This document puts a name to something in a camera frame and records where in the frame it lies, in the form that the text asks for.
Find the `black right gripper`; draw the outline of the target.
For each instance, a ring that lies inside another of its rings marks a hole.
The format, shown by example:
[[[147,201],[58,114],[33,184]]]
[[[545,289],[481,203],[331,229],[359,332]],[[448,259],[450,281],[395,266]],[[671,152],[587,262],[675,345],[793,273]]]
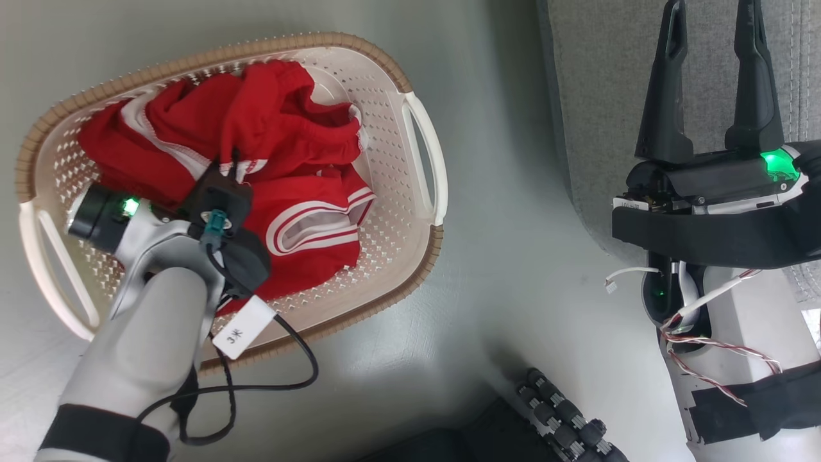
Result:
[[[739,1],[735,117],[725,147],[695,157],[683,122],[681,70],[688,53],[686,3],[664,6],[627,192],[616,208],[663,214],[742,214],[780,207],[802,194],[808,178],[784,144],[772,56],[759,1]],[[759,155],[745,154],[750,150]]]

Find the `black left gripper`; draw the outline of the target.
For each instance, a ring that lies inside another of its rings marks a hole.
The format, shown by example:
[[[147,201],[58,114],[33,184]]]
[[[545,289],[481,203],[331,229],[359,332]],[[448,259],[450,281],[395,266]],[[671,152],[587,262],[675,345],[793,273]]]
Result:
[[[234,235],[249,216],[253,201],[251,187],[238,181],[238,173],[236,160],[228,164],[225,175],[219,164],[209,166],[180,205],[182,219],[203,227],[209,221],[203,214],[216,210],[225,214],[225,233]]]

